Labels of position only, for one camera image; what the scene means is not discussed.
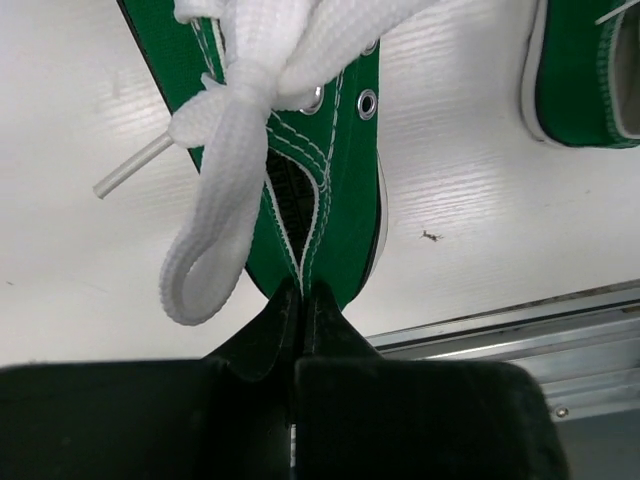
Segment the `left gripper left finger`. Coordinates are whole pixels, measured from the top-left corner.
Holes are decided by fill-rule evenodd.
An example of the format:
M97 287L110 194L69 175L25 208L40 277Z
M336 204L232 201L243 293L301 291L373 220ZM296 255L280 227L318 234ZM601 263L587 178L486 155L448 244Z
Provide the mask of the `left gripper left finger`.
M5 479L286 479L291 281L195 360L43 363L1 371Z

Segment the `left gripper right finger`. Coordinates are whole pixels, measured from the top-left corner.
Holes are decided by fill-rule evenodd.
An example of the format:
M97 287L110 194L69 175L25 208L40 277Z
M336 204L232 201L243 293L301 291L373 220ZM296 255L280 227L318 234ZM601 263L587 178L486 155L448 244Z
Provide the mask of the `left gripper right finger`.
M496 361L391 360L331 288L308 299L294 374L300 479L566 479L539 384Z

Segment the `green canvas sneaker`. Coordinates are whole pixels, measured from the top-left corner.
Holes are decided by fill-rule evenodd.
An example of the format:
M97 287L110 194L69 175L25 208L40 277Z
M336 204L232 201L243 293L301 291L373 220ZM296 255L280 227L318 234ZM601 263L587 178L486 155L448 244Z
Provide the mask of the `green canvas sneaker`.
M520 110L538 141L568 148L638 146L638 2L537 2Z
M224 82L216 20L180 23L170 1L123 1L120 10L170 112ZM246 264L264 295L287 278L303 292L323 282L345 306L373 272L387 229L378 93L379 47L371 44L316 90L310 107L271 114L268 177Z

